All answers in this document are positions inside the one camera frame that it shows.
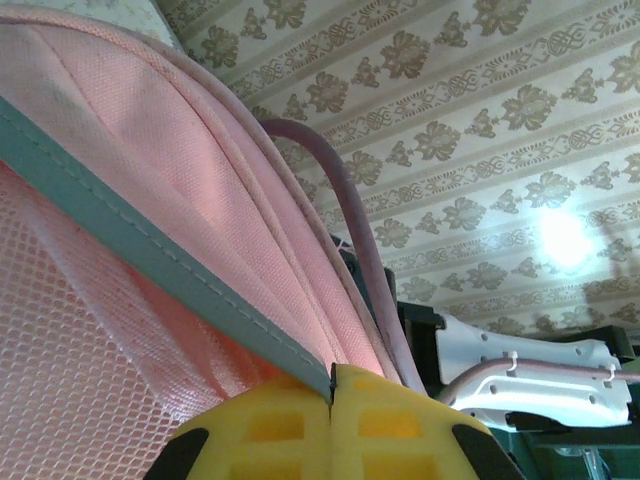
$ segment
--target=fabric seam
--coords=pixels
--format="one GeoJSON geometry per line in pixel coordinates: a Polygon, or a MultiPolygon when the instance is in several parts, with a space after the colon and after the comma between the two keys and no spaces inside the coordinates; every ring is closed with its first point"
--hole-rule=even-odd
{"type": "Polygon", "coordinates": [[[218,297],[223,299],[225,303],[227,303],[229,306],[231,306],[234,310],[236,310],[238,313],[240,313],[243,317],[245,317],[247,320],[249,320],[255,326],[257,326],[261,330],[263,330],[264,333],[267,334],[269,337],[273,338],[278,343],[283,345],[285,348],[287,348],[288,350],[293,352],[298,358],[300,358],[304,362],[308,363],[312,368],[314,368],[315,370],[317,370],[319,372],[326,373],[323,370],[319,369],[308,358],[306,358],[304,355],[302,355],[301,352],[299,352],[295,347],[285,343],[281,338],[279,338],[273,332],[271,332],[267,326],[263,325],[260,321],[258,321],[253,316],[251,316],[251,314],[245,312],[240,307],[238,307],[238,305],[236,303],[234,303],[230,298],[228,298],[224,293],[222,293],[216,287],[211,285],[211,283],[209,283],[203,276],[201,276],[198,273],[194,272],[193,269],[188,264],[186,264],[184,261],[182,261],[180,258],[178,258],[178,255],[176,255],[171,250],[169,250],[167,247],[165,247],[160,240],[158,240],[156,238],[153,238],[151,235],[149,235],[144,230],[144,228],[142,228],[140,225],[138,225],[134,220],[132,220],[131,218],[128,218],[124,213],[122,213],[120,210],[118,210],[118,208],[116,206],[112,205],[105,198],[102,198],[100,195],[98,195],[96,193],[96,191],[91,187],[91,185],[88,184],[86,179],[81,178],[80,176],[78,176],[78,175],[74,174],[73,172],[71,172],[64,165],[64,163],[61,160],[57,159],[44,145],[40,144],[37,140],[31,138],[25,131],[23,131],[18,125],[16,125],[9,117],[5,116],[2,113],[0,113],[0,117],[2,119],[4,119],[5,122],[9,123],[9,125],[11,125],[11,127],[13,127],[13,129],[16,130],[20,135],[22,135],[24,138],[29,140],[33,145],[35,145],[39,150],[41,150],[46,156],[48,156],[72,180],[74,180],[75,182],[80,184],[84,189],[86,189],[91,195],[93,195],[95,198],[97,198],[100,202],[104,203],[107,206],[107,208],[113,214],[115,214],[118,217],[120,217],[120,219],[122,219],[128,225],[134,227],[145,238],[147,238],[153,245],[155,245],[165,256],[167,256],[168,258],[173,260],[175,263],[180,265],[182,268],[184,268],[193,278],[195,278],[200,283],[205,285],[209,290],[211,290],[211,292],[213,292],[215,295],[217,295],[218,297]]]}

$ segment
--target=white clip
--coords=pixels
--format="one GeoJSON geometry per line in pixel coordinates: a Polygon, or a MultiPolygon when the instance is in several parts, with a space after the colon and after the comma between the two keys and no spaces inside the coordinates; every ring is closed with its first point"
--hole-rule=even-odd
{"type": "Polygon", "coordinates": [[[516,368],[518,368],[518,352],[515,350],[509,352],[509,358],[513,362],[513,364],[507,369],[507,372],[513,372],[516,368]]]}
{"type": "Polygon", "coordinates": [[[611,375],[605,380],[605,382],[611,382],[614,378],[616,378],[616,366],[613,363],[609,364],[609,373],[611,375]]]}

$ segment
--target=mesh netting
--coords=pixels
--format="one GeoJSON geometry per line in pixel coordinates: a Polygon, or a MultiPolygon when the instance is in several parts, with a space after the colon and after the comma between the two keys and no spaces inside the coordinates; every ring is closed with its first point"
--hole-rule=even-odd
{"type": "Polygon", "coordinates": [[[177,426],[0,189],[0,478],[141,478],[177,426]]]}

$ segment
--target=yellow plastic part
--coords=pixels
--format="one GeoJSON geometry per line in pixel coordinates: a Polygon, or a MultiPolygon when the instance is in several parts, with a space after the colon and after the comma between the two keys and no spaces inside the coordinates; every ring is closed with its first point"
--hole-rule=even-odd
{"type": "Polygon", "coordinates": [[[331,411],[286,377],[182,425],[209,431],[187,480],[477,480],[451,428],[484,425],[360,368],[337,379],[331,411]]]}

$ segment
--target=pink fabric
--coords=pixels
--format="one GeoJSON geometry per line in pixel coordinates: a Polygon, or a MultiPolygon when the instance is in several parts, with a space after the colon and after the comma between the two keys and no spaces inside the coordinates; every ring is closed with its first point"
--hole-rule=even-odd
{"type": "MultiPolygon", "coordinates": [[[[397,380],[311,205],[213,77],[151,40],[49,10],[0,7],[0,44],[0,94],[94,174],[325,365],[397,380]]],[[[4,167],[2,179],[0,195],[174,416],[276,373],[4,167]]]]}

